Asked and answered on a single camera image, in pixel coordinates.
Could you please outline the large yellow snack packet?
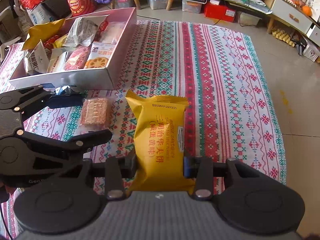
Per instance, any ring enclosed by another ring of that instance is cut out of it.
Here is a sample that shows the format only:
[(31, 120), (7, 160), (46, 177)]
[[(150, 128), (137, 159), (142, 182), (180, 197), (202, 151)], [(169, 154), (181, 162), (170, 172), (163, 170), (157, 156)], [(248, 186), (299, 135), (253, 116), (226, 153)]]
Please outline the large yellow snack packet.
[(42, 41), (46, 42), (56, 35), (65, 23), (65, 18), (45, 24), (37, 24), (28, 30), (27, 39), (23, 44), (22, 50), (31, 50)]

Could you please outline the pale yellow cake packet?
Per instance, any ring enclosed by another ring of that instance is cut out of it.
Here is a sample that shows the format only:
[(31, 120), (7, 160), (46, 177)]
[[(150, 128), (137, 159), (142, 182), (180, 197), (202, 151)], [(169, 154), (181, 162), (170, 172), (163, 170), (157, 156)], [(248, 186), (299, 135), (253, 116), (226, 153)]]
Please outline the pale yellow cake packet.
[(73, 50), (71, 48), (55, 48), (49, 61), (47, 73), (65, 72), (65, 64)]

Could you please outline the clear wrapped brown biscuit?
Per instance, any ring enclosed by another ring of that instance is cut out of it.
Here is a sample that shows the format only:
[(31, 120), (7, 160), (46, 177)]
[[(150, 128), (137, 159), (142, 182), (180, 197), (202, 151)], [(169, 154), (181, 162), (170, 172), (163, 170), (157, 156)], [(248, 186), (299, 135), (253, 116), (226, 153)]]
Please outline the clear wrapped brown biscuit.
[(88, 131), (107, 129), (110, 123), (112, 100), (108, 97), (86, 99), (83, 103), (80, 127)]

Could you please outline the pink wrapped snack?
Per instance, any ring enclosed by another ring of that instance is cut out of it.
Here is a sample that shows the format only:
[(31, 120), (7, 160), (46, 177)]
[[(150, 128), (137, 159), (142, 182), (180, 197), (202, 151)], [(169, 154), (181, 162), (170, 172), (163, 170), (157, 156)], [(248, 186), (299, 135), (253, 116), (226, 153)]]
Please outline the pink wrapped snack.
[(65, 62), (64, 70), (79, 70), (84, 68), (91, 48), (86, 46), (78, 46)]

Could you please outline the small yellow snack packet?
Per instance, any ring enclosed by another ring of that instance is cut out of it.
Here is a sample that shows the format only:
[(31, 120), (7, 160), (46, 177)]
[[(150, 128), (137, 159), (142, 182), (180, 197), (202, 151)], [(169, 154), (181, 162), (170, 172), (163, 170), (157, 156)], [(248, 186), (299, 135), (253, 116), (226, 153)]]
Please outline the small yellow snack packet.
[(66, 35), (63, 35), (60, 38), (56, 39), (53, 42), (53, 48), (61, 48), (61, 47), (63, 47), (63, 44), (65, 43), (67, 36), (68, 35), (66, 34)]

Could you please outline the striped patterned cloth mat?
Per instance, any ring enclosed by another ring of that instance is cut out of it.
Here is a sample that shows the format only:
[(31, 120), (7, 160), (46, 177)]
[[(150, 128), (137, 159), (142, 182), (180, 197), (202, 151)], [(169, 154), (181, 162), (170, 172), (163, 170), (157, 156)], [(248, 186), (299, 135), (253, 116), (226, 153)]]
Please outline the striped patterned cloth mat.
[(285, 183), (283, 138), (251, 38), (190, 22), (142, 20), (130, 25), (114, 90), (88, 90), (112, 100), (112, 140), (86, 157), (100, 163), (133, 148), (136, 119), (125, 95), (186, 97), (185, 150), (215, 162), (235, 158)]

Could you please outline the pink cardboard box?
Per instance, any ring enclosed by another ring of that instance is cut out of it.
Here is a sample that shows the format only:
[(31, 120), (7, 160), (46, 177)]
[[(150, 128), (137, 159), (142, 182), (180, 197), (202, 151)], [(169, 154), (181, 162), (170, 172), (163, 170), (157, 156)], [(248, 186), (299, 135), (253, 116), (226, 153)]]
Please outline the pink cardboard box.
[(135, 8), (123, 8), (36, 25), (9, 82), (114, 90), (136, 23)]

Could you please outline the white orange lotus packet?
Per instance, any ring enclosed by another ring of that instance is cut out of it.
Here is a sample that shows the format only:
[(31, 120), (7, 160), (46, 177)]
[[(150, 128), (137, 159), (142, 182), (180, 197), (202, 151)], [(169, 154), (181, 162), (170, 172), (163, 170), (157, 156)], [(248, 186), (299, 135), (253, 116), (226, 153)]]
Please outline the white orange lotus packet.
[(105, 68), (114, 48), (114, 44), (93, 42), (84, 69)]

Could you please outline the white printed snack packet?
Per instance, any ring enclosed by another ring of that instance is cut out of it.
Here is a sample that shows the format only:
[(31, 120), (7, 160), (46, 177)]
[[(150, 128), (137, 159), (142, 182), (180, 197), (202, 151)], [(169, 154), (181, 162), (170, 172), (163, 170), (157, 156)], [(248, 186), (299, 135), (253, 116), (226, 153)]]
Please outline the white printed snack packet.
[(63, 47), (89, 47), (93, 42), (100, 25), (107, 19), (104, 16), (87, 16), (77, 18), (67, 34)]

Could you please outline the red box under stand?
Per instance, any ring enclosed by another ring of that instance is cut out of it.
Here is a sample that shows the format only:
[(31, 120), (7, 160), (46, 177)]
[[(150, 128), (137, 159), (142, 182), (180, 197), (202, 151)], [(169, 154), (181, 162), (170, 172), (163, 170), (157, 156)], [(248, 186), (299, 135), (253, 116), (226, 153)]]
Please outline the red box under stand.
[(229, 9), (225, 5), (206, 3), (204, 5), (204, 15), (207, 18), (213, 18), (226, 22), (234, 22), (236, 11)]

